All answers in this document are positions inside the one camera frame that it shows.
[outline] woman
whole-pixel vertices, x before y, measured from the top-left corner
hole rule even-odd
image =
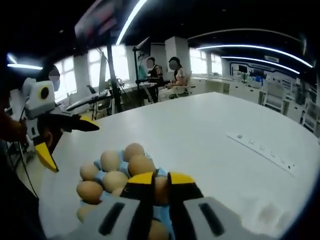
[[[163,102],[163,101],[169,100],[170,96],[172,96],[172,95],[182,94],[185,91],[185,89],[178,88],[176,86],[186,86],[187,85],[186,73],[180,64],[179,58],[177,58],[176,56],[173,56],[169,60],[169,68],[171,70],[174,70],[174,73],[173,73],[174,80],[172,81],[172,83],[169,83],[165,89],[162,89],[159,92],[158,102]]]

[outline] ceiling light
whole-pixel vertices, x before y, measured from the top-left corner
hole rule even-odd
[[[7,54],[7,57],[8,57],[9,60],[10,60],[11,62],[13,62],[14,64],[17,64],[17,63],[18,63],[17,60],[15,60],[15,58],[14,58],[10,53]]]
[[[296,74],[300,74],[300,72],[298,72],[296,70],[293,70],[290,67],[283,66],[281,64],[278,64],[278,63],[275,63],[275,62],[272,62],[272,61],[265,61],[265,60],[261,60],[261,59],[242,57],[242,56],[222,56],[221,58],[223,58],[223,59],[243,59],[243,60],[257,61],[257,62],[266,63],[266,64],[272,64],[272,65],[278,66],[280,68],[284,68],[284,69],[287,69],[289,71],[292,71],[292,72],[294,72]]]
[[[203,46],[203,47],[198,47],[197,50],[203,50],[203,49],[217,49],[217,48],[252,48],[252,49],[263,49],[263,50],[268,50],[272,52],[276,52],[279,54],[286,55],[290,58],[293,58],[305,65],[307,65],[309,68],[312,68],[313,66],[310,63],[307,63],[306,61],[302,60],[301,58],[294,56],[290,53],[287,53],[285,51],[280,51],[277,49],[273,49],[270,47],[265,47],[265,46],[255,46],[255,45],[243,45],[243,44],[226,44],[226,45],[214,45],[214,46]]]
[[[19,69],[36,69],[36,70],[42,70],[41,66],[32,66],[32,65],[26,65],[26,64],[8,64],[8,67],[11,68],[19,68]]]
[[[134,7],[134,9],[132,10],[131,14],[129,15],[128,19],[126,20],[120,35],[118,37],[118,40],[116,41],[116,45],[119,45],[122,38],[124,37],[128,27],[130,26],[131,22],[133,21],[133,19],[135,18],[135,16],[137,15],[137,13],[139,12],[139,10],[142,8],[142,6],[146,3],[147,0],[140,0]]]

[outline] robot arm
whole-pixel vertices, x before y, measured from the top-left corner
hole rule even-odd
[[[271,240],[242,227],[237,214],[204,197],[188,175],[169,172],[168,205],[174,236],[171,240]],[[153,219],[155,174],[129,179],[120,197],[110,196],[89,212],[73,232],[55,240],[147,240]]]
[[[50,80],[36,82],[35,79],[27,78],[22,86],[22,93],[26,97],[24,109],[29,144],[34,146],[40,162],[56,173],[59,169],[43,138],[43,126],[85,132],[99,130],[99,127],[87,117],[72,115],[57,107],[54,84]]]

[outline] round white table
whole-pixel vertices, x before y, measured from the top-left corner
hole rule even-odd
[[[79,224],[80,166],[105,150],[143,145],[158,167],[191,175],[205,196],[237,213],[255,233],[280,236],[312,192],[320,168],[318,139],[266,107],[206,93],[135,108],[96,121],[99,131],[64,133],[45,170],[39,214],[48,237]],[[296,165],[295,176],[227,137],[242,133]]]

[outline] cable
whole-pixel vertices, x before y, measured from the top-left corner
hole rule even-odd
[[[36,193],[36,191],[34,189],[34,186],[31,183],[31,180],[30,180],[30,177],[29,177],[29,174],[28,174],[28,171],[27,171],[27,165],[26,165],[26,163],[24,161],[24,153],[22,151],[22,147],[21,147],[21,143],[20,142],[18,142],[18,147],[19,147],[19,151],[20,151],[20,155],[21,155],[21,162],[22,162],[26,177],[28,178],[28,181],[29,181],[29,183],[31,185],[31,188],[32,188],[33,192],[34,192],[34,195],[36,196],[37,199],[39,199],[39,197],[38,197],[38,195],[37,195],[37,193]]]
[[[26,106],[24,106],[23,109],[22,109],[22,112],[21,112],[21,115],[20,115],[20,118],[19,118],[19,122],[21,121],[22,115],[24,114],[25,110],[26,110]]]
[[[11,158],[11,155],[9,154],[9,146],[8,146],[8,143],[5,142],[5,146],[6,146],[6,154],[8,155],[9,157],[9,162],[11,164],[11,167],[12,167],[12,170],[15,168],[14,166],[14,163],[12,162],[12,158]]]
[[[25,110],[26,110],[26,107],[23,107],[22,112],[21,112],[21,115],[20,115],[20,118],[19,118],[19,122],[21,121],[22,116],[23,116]],[[23,165],[23,168],[24,168],[26,177],[28,178],[28,181],[29,181],[29,183],[30,183],[30,186],[31,186],[31,188],[32,188],[32,190],[33,190],[33,192],[34,192],[34,195],[36,196],[37,199],[39,199],[39,197],[38,197],[38,195],[37,195],[37,193],[36,193],[36,191],[35,191],[35,189],[34,189],[34,186],[33,186],[32,183],[31,183],[31,180],[30,180],[30,177],[29,177],[29,174],[28,174],[28,171],[27,171],[27,165],[26,165],[26,163],[25,163],[25,161],[24,161],[24,153],[23,153],[23,151],[22,151],[22,147],[21,147],[21,143],[20,143],[20,142],[18,142],[18,148],[19,148],[19,151],[20,151],[21,162],[22,162],[22,165]]]

